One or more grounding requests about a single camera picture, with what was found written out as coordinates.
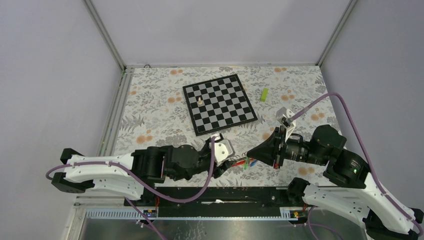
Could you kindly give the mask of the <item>green key tag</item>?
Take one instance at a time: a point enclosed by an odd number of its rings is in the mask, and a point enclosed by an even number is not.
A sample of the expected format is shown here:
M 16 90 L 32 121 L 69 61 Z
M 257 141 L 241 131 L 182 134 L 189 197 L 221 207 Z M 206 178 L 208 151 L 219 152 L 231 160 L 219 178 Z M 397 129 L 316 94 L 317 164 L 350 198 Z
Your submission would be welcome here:
M 244 169 L 244 170 L 246 170 L 246 169 L 248 168 L 249 164 L 250 164 L 250 160 L 249 160 L 249 158 L 247 157 L 247 158 L 245 159 L 245 161 L 244 161 L 243 169 Z

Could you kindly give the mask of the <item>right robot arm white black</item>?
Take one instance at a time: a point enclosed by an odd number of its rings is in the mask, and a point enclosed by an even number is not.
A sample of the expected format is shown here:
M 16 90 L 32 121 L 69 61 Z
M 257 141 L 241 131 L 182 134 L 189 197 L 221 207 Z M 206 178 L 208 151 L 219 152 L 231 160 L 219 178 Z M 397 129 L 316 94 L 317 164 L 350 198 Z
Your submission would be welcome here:
M 325 166 L 324 177 L 354 194 L 357 200 L 347 200 L 295 177 L 286 189 L 291 205 L 326 209 L 358 225 L 374 240 L 418 239 L 423 232 L 415 232 L 414 228 L 422 223 L 423 211 L 401 204 L 377 183 L 369 164 L 344 148 L 346 141 L 330 125 L 317 127 L 309 141 L 300 135 L 291 139 L 285 130 L 276 128 L 267 140 L 249 150 L 247 156 L 275 169 L 280 168 L 284 160 Z

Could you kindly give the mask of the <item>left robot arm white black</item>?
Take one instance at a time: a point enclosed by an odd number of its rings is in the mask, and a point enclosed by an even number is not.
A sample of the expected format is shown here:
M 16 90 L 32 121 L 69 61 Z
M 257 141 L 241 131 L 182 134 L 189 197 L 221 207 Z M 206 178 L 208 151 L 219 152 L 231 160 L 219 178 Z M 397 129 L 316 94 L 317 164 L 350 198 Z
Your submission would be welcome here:
M 121 155 L 89 157 L 65 148 L 60 157 L 62 164 L 48 170 L 45 177 L 65 193 L 107 192 L 138 200 L 144 206 L 152 204 L 155 196 L 174 203 L 189 203 L 206 191 L 212 178 L 220 177 L 231 167 L 229 159 L 234 154 L 231 142 L 221 134 L 212 135 L 199 151 L 184 144 L 179 147 L 149 146 Z M 173 198 L 154 188 L 166 178 L 190 180 L 203 172 L 207 172 L 205 183 L 191 197 Z

